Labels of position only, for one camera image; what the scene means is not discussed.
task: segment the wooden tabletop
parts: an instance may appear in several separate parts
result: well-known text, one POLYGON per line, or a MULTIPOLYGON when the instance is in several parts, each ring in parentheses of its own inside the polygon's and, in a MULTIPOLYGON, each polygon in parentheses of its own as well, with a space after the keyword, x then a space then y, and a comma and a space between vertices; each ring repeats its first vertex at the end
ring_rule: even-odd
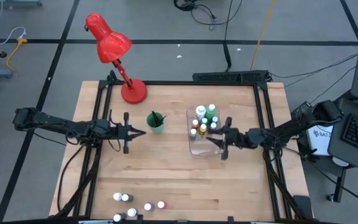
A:
MULTIPOLYGON (((91 120, 97 86, 98 82, 83 82, 74 121, 91 120)), ((249 128, 259 127, 253 88, 152 85, 147 87, 147 91, 144 102, 130 105, 121 97, 121 86, 113 86, 110 108, 114 122, 123 122, 123 114, 127 111, 129 123, 147 131, 147 134, 130 142, 129 154, 126 155, 113 151, 104 142, 91 217, 108 219, 133 207, 144 215, 145 220, 224 221, 227 216, 233 216, 235 221, 274 220, 261 148, 240 150, 231 147, 226 161, 221 161, 220 156, 195 159, 189 153, 186 109, 214 103, 220 109, 221 120, 231 116, 232 127, 246 132, 249 128), (146 117, 152 110, 167 116, 162 134, 152 134, 147 126, 146 117), (112 198, 116 192, 132 194, 134 201, 116 202, 112 198), (144 210, 145 203, 157 205, 159 200, 166 202, 166 209, 144 210)), ((290 119, 283 84, 269 83, 268 92, 278 126, 290 119)), ((262 92, 260 95, 268 126, 262 92)), ((298 150, 294 141, 288 146, 298 150)), ((67 145, 62 168, 77 149, 78 146, 67 145)), ((68 201, 78 186, 84 153, 82 150, 68 166, 61 205, 68 201)), ((284 151, 282 163, 289 192, 308 196, 299 157, 284 151)), ((87 195, 84 194, 81 213, 84 213, 87 195)), ((281 194, 277 195, 282 208, 281 194)), ((56 204, 57 188, 50 214, 57 213, 56 204)))

